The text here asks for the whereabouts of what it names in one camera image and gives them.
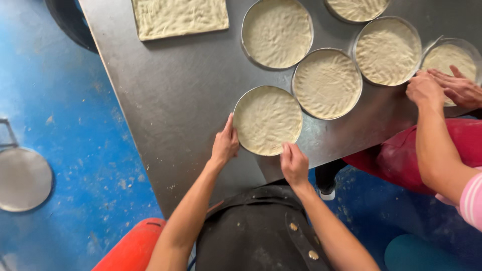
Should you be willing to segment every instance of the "dough surface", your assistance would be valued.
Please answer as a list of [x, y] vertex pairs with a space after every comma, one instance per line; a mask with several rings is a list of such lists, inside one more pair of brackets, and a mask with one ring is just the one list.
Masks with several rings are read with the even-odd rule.
[[361, 32], [356, 60], [366, 78], [395, 86], [412, 76], [422, 55], [416, 35], [397, 19], [375, 20]]
[[312, 37], [309, 15], [296, 0], [262, 0], [243, 22], [246, 51], [270, 68], [298, 63], [310, 49]]
[[310, 53], [296, 69], [296, 98], [311, 115], [334, 119], [348, 113], [362, 92], [360, 74], [346, 55], [333, 50]]
[[388, 0], [328, 0], [328, 4], [343, 18], [364, 22], [375, 19], [385, 9]]
[[[436, 68], [448, 75], [454, 75], [450, 70], [450, 65], [455, 65], [465, 77], [475, 81], [477, 68], [474, 61], [464, 49], [453, 44], [442, 44], [432, 49], [425, 57], [422, 69]], [[451, 99], [445, 97], [445, 105], [453, 106], [455, 104]]]
[[226, 0], [132, 0], [141, 41], [229, 27]]
[[233, 126], [240, 143], [249, 151], [273, 156], [282, 143], [295, 143], [303, 116], [296, 99], [281, 88], [260, 86], [245, 94], [236, 106]]

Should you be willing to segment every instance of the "rectangular dough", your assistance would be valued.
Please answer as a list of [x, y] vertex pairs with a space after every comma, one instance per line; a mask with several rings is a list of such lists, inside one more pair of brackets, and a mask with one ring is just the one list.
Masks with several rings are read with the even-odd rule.
[[141, 41], [229, 28], [226, 0], [132, 0]]

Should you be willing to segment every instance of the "stainless steel table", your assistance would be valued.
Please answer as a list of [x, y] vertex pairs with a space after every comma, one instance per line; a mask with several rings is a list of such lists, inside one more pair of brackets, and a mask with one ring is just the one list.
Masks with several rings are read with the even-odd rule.
[[[243, 54], [243, 17], [256, 0], [227, 0], [230, 27], [164, 40], [140, 42], [129, 0], [80, 0], [117, 99], [162, 213], [171, 215], [211, 155], [214, 136], [238, 99], [263, 84], [290, 89], [294, 68], [268, 71]], [[314, 25], [311, 51], [348, 51], [363, 25], [333, 17], [322, 0], [300, 0]], [[482, 1], [393, 0], [384, 15], [403, 17], [427, 46], [440, 35], [463, 38], [482, 49]], [[448, 108], [447, 115], [460, 114]], [[310, 167], [379, 144], [413, 125], [416, 107], [404, 86], [364, 83], [356, 107], [342, 118], [317, 120], [303, 115], [298, 140]], [[279, 157], [240, 150], [219, 176], [211, 202], [282, 177]]]

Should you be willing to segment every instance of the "pink striped sleeve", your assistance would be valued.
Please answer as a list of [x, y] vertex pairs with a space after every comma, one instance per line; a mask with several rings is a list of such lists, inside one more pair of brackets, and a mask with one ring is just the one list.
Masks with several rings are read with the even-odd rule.
[[460, 198], [460, 214], [467, 223], [482, 231], [482, 172], [465, 186]]

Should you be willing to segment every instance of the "hand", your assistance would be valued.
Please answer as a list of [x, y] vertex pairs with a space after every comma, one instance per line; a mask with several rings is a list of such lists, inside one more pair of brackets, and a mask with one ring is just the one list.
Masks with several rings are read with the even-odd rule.
[[308, 184], [308, 157], [300, 151], [298, 145], [283, 143], [280, 155], [281, 170], [291, 188], [296, 189]]
[[455, 77], [434, 68], [428, 69], [428, 73], [456, 105], [468, 109], [482, 108], [482, 88], [467, 79], [454, 65], [450, 65], [450, 70]]
[[418, 71], [417, 76], [410, 78], [408, 82], [407, 96], [418, 107], [431, 105], [435, 108], [443, 108], [443, 89], [430, 74]]
[[224, 130], [216, 134], [211, 160], [225, 165], [232, 157], [238, 156], [239, 148], [238, 130], [233, 128], [233, 113], [231, 113]]

